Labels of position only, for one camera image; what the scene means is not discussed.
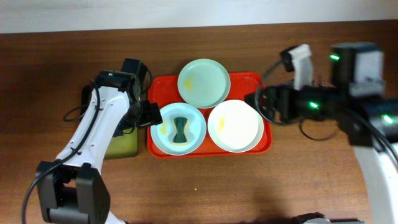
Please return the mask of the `black tray with soapy water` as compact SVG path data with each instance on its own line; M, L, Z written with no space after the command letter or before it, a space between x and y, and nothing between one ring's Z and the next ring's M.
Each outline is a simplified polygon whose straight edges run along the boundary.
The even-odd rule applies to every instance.
M91 87L86 85L81 91L81 118L85 114L88 107L88 101L91 98ZM132 128L125 128L124 123L120 123L115 130L114 136L107 148L104 156L105 160L124 159L128 157L135 157L138 155L138 129L132 131Z

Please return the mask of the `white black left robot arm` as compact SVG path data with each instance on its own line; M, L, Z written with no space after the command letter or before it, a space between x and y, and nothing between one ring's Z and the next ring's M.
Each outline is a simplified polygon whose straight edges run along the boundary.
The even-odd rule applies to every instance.
M70 142L53 162L42 161L31 187L47 223L122 223L110 210L101 176L108 146L121 121L130 129L160 124L159 107L141 101L150 71L103 70L92 80L91 100Z

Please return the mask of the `green plate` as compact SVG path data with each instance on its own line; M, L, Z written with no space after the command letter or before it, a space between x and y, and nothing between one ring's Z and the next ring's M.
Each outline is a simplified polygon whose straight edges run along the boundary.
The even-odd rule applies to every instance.
M231 89L231 78L219 62L207 58L184 66L177 78L182 99L196 108L213 108L222 103Z

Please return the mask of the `light blue plate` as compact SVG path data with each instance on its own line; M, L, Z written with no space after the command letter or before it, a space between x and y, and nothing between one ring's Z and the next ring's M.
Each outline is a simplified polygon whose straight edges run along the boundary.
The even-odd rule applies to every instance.
M172 103L160 109L160 113L163 122L150 127L150 136L157 148L172 156L183 156L199 148L206 136L206 121L198 109L187 103ZM176 134L174 118L177 117L188 119L185 126L188 142L185 144L172 142Z

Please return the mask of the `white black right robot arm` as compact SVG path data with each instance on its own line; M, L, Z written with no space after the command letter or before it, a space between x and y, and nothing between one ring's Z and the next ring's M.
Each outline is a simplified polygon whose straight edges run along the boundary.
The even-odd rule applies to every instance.
M290 83L260 84L244 100L279 126L334 120L363 173L374 223L397 222L397 100L386 98L384 52L372 42L335 44L331 86L315 84L307 44L280 53L277 66L294 72Z

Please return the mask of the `white plate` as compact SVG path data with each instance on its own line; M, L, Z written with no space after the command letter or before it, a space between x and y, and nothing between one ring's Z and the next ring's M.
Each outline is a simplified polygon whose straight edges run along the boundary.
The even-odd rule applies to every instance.
M207 125L211 140L222 150L232 153L253 149L264 134L263 118L241 100L228 100L216 106Z

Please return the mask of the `red plastic tray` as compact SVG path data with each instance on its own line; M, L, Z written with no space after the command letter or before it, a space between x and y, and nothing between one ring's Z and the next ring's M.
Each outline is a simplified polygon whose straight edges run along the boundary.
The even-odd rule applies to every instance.
M259 82L260 75L255 72L231 72L229 74L231 80L231 88L227 100L243 100L244 97L253 93ZM155 102L160 108L165 107L171 103L182 103L183 99L177 89L178 76L166 75L154 78L154 82L149 90L148 99ZM252 149L243 152L243 154L262 154L267 152L272 146L272 131L271 124L267 121L263 125L264 131L259 143ZM173 159L174 156L162 152L153 142L150 130L147 131L147 150L158 159ZM218 147L206 135L202 144L193 152L183 155L183 158L188 157L215 157L215 156L233 156L233 152L228 152Z

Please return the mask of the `green yellow sponge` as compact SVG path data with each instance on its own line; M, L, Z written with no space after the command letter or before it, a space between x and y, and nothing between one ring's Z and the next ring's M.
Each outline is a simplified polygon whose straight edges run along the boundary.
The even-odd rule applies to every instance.
M173 137L172 142L174 144L185 144L188 142L187 137L185 135L185 126L188 123L188 119L184 117L174 118L174 125L176 134Z

